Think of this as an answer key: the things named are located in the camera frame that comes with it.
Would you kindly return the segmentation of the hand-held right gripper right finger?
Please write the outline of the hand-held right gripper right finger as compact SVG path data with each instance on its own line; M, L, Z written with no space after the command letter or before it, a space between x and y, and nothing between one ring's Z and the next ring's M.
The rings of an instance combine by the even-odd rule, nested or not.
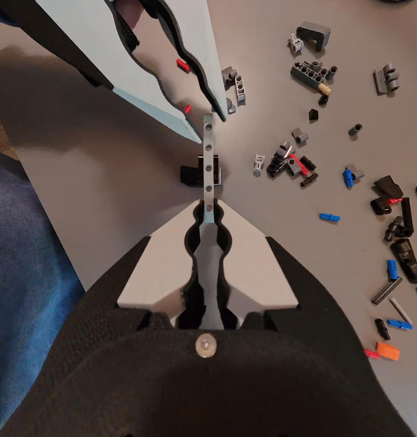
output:
M237 328L250 313L297 308L299 301L266 235L221 200L216 200L216 226L223 328Z

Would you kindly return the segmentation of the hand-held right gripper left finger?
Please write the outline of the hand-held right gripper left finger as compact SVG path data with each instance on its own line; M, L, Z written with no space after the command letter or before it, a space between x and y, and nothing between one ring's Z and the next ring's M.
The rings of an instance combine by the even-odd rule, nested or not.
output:
M164 313L178 328L199 328L205 314L195 251L204 221L204 201L193 202L147 239L124 286L120 308Z

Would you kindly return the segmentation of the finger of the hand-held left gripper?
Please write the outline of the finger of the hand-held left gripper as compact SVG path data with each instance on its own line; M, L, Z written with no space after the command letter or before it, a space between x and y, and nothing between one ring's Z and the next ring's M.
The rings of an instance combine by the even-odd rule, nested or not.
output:
M186 139L201 144L184 112L164 95L158 78L125 46L108 1L39 0L38 5L113 85L113 92Z
M148 14L167 28L179 57L198 79L200 90L226 122L228 110L209 8L205 0L143 1Z

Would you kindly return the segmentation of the small grey black brick assembly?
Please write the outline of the small grey black brick assembly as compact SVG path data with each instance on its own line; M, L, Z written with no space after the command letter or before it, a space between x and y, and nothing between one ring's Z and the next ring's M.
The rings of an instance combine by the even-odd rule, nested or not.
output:
M214 162L214 186L222 187L222 168L219 166L219 156L217 154L213 157ZM204 186L204 163L203 156L198 156L197 167L180 167L180 182L191 188L202 188Z

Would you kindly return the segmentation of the long light grey lego beam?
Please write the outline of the long light grey lego beam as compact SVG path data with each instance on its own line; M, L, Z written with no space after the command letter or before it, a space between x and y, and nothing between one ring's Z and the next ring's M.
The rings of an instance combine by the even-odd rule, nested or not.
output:
M203 201L204 222L214 223L213 113L203 116Z

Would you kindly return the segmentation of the cluster of grey lego connectors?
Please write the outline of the cluster of grey lego connectors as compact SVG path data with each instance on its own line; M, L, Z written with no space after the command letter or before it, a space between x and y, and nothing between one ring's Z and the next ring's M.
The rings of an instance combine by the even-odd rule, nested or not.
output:
M235 90L236 104L233 103L229 97L226 98L228 114L233 114L236 112L237 106L246 105L246 91L243 77L231 66L222 69L221 74L225 90L227 91L232 87Z

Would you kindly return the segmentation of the cluster of dark lego connectors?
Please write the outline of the cluster of dark lego connectors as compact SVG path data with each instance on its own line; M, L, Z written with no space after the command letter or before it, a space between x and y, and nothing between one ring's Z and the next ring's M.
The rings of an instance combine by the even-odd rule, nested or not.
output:
M314 170L311 170L310 166L304 164L297 155L296 157L298 158L298 160L303 164L305 169L308 170L308 174L306 175L304 171L304 173L293 175L288 165L288 156L291 153L294 153L296 155L295 146L293 146L293 144L291 144L289 140L283 141L272 156L271 162L267 166L266 172L268 176L272 179L277 178L283 172L288 172L292 177L301 176L303 179L299 183L299 186L302 189L305 189L306 187L312 185L318 179L319 175Z

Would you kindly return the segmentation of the dark grey curved lego brick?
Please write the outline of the dark grey curved lego brick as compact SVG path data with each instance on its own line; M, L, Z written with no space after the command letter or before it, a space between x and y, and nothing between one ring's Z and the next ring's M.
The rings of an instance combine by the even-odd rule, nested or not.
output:
M328 44L331 28L309 21L304 21L296 29L296 35L304 41L315 41L315 50L322 51Z

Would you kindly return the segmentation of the dark grey angled lego beam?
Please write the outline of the dark grey angled lego beam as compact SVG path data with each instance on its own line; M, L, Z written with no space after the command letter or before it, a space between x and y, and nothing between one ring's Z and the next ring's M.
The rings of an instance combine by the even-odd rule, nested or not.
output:
M328 69L323 68L322 65L316 61L311 63L307 61L296 62L292 66L290 74L304 85L317 89L328 73Z

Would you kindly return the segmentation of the orange lego piece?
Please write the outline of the orange lego piece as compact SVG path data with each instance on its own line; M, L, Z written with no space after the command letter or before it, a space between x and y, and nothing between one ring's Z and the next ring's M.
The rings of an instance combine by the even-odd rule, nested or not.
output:
M377 342L375 345L375 351L381 357L393 361L398 361L400 358L400 350L388 343Z

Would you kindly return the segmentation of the grey double lego connector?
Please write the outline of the grey double lego connector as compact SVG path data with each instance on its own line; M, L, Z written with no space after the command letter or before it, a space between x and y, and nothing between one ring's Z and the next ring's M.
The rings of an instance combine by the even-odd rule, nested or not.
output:
M388 63L381 69L375 69L373 78L379 96L393 93L400 88L399 73L393 63Z

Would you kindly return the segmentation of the person's left hand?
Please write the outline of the person's left hand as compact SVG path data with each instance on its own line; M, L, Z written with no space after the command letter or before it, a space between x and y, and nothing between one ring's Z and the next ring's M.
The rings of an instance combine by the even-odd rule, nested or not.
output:
M143 5L138 0L116 0L114 5L127 24L133 27L144 11Z

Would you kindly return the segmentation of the blue pin with grey connector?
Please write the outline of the blue pin with grey connector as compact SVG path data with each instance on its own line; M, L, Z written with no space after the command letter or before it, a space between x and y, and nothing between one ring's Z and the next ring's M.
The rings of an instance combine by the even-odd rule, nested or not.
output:
M347 188L353 188L364 177L364 171L354 165L345 167L343 180Z

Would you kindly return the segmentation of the person's blue clothing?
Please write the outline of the person's blue clothing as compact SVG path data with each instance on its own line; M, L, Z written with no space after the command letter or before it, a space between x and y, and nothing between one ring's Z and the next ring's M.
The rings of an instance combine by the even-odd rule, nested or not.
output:
M19 161L0 153L0 422L85 292Z

